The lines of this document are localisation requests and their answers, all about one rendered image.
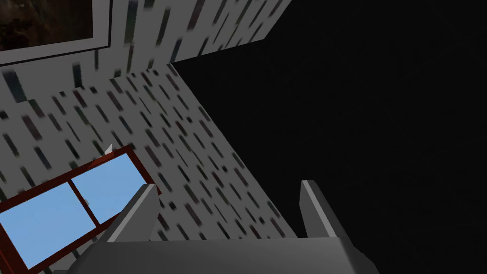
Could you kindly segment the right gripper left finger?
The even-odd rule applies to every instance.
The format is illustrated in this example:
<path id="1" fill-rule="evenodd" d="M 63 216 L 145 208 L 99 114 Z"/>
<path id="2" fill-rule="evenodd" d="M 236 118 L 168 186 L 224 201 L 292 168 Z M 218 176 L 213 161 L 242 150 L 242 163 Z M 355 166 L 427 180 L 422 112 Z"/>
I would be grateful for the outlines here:
<path id="1" fill-rule="evenodd" d="M 159 214 L 158 201 L 156 185 L 142 185 L 98 242 L 147 242 Z"/>

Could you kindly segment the white framed dark picture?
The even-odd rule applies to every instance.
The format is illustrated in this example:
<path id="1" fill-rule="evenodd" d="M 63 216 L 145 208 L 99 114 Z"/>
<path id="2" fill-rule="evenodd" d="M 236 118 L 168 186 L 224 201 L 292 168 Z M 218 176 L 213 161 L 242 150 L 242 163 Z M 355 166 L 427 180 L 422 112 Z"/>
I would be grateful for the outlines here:
<path id="1" fill-rule="evenodd" d="M 107 48 L 113 0 L 0 0 L 0 67 Z"/>

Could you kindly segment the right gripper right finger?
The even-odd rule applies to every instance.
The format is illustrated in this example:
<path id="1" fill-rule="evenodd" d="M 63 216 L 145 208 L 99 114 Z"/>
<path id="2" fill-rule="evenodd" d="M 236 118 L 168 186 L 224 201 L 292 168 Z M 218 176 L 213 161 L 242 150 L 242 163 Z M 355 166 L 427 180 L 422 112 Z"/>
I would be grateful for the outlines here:
<path id="1" fill-rule="evenodd" d="M 308 238 L 348 239 L 347 233 L 315 181 L 301 181 L 299 208 Z"/>

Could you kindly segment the red framed window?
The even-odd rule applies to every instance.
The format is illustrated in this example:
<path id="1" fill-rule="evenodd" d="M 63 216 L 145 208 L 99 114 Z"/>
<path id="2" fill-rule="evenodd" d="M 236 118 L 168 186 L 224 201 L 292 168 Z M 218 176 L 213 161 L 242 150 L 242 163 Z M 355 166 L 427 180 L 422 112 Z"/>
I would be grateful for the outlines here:
<path id="1" fill-rule="evenodd" d="M 0 202 L 0 273 L 38 274 L 102 236 L 144 184 L 160 189 L 130 146 Z"/>

